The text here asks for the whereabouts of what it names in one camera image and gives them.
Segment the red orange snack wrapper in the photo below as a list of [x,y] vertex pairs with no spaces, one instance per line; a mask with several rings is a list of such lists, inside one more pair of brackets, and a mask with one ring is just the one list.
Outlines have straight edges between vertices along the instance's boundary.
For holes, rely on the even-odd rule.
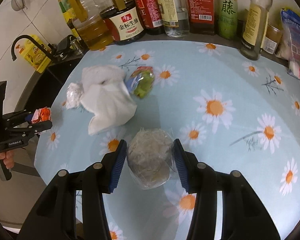
[[32,124],[44,121],[51,121],[51,109],[49,107],[44,107],[35,110],[31,119]]

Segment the white plastic bag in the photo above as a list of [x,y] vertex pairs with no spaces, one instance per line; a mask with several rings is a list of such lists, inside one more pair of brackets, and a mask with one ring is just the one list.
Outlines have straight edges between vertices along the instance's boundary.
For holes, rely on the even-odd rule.
[[83,87],[81,83],[70,83],[66,90],[66,109],[78,108],[81,104]]

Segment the crumpled white towel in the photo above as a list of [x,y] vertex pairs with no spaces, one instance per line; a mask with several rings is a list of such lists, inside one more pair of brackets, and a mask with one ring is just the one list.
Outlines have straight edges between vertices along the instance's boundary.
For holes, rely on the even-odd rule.
[[89,135],[124,125],[136,113],[137,104],[125,85],[125,77],[125,71],[113,65],[82,70],[80,103],[94,115],[88,125]]

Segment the yellow packaged box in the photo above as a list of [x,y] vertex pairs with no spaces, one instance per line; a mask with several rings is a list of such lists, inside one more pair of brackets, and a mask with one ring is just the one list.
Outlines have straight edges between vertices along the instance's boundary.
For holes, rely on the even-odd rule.
[[21,56],[24,60],[26,60],[38,73],[42,74],[42,72],[47,68],[50,64],[51,60],[48,59],[41,51],[39,51],[36,47],[30,48],[29,51],[25,50],[25,45],[31,45],[30,41],[24,39],[20,40],[15,46],[15,51],[17,51],[17,55]]

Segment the daisy print blue tablecloth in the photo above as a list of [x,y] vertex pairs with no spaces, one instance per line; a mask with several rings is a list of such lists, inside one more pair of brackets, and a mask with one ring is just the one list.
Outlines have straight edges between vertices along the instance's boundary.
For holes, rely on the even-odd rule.
[[211,43],[147,41],[90,51],[84,68],[115,65],[132,74],[151,66],[151,92],[136,99],[124,126],[89,135],[92,114],[66,109],[66,88],[52,107],[51,130],[40,136],[34,165],[48,183],[61,169],[81,171],[131,141],[141,129],[160,128],[214,170],[239,170],[268,210],[281,238],[300,220],[300,80],[264,57],[251,62],[236,49]]

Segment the black curved faucet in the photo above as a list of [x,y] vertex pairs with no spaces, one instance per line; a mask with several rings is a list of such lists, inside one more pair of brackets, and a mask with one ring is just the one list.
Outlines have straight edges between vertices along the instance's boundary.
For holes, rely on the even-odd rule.
[[11,45],[11,57],[12,60],[15,61],[17,59],[17,56],[15,54],[15,46],[17,45],[17,43],[22,40],[22,39],[26,39],[28,41],[30,41],[31,45],[25,45],[25,50],[29,51],[30,48],[32,47],[36,47],[39,51],[41,51],[48,59],[50,59],[52,62],[56,62],[55,57],[53,56],[53,54],[46,49],[45,44],[43,43],[39,43],[35,38],[33,38],[30,35],[20,35],[18,36],[12,43]]

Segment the green blue snack packet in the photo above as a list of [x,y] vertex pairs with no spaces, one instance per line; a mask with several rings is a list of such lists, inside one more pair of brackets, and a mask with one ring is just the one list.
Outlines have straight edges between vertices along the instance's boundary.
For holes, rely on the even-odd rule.
[[143,99],[150,93],[154,80],[155,76],[153,68],[141,66],[136,68],[136,70],[126,80],[125,84],[130,94]]

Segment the large cooking oil jug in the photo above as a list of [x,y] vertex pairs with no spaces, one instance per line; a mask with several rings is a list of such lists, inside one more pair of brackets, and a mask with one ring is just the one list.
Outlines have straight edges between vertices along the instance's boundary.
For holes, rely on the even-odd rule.
[[72,20],[74,27],[89,50],[100,50],[113,42],[95,0],[68,1],[76,15]]

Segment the dark soy sauce jug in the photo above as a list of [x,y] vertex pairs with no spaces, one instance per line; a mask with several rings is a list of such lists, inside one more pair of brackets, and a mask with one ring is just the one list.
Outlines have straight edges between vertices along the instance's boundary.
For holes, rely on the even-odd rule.
[[126,45],[137,41],[145,34],[135,0],[101,0],[100,16],[104,20],[113,41]]

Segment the clear bottle beige label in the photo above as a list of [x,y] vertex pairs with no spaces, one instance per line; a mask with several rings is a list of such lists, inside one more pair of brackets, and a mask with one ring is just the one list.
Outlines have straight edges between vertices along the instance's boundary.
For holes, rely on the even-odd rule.
[[190,32],[187,9],[181,0],[157,0],[165,33],[169,37],[184,37]]

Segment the green label oil bottle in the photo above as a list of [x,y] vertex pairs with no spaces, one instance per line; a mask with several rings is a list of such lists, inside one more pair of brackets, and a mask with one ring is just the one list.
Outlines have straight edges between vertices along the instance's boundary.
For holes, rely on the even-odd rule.
[[233,40],[238,24],[237,0],[219,0],[218,33],[227,40]]

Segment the blue white plastic package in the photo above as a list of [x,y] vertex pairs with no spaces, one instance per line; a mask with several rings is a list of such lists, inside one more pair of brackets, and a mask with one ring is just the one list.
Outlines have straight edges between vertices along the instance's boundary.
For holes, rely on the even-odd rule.
[[300,16],[283,8],[280,17],[283,34],[276,56],[287,60],[289,72],[300,80]]

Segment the red label sauce bottle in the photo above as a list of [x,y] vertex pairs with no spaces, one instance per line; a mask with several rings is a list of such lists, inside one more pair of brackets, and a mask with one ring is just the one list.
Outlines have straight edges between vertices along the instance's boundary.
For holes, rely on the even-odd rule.
[[164,32],[163,21],[157,0],[135,0],[143,25],[149,35]]

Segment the clear yellow label bottle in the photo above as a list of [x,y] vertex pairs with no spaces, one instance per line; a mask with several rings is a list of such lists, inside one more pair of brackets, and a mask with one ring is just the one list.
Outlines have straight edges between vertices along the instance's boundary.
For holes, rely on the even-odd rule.
[[268,25],[268,14],[273,0],[250,0],[240,52],[246,58],[259,59]]

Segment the metal strainer on wall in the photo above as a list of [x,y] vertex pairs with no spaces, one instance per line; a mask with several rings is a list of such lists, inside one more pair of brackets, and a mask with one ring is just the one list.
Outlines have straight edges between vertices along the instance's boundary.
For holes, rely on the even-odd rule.
[[11,7],[14,11],[27,9],[25,0],[11,0]]

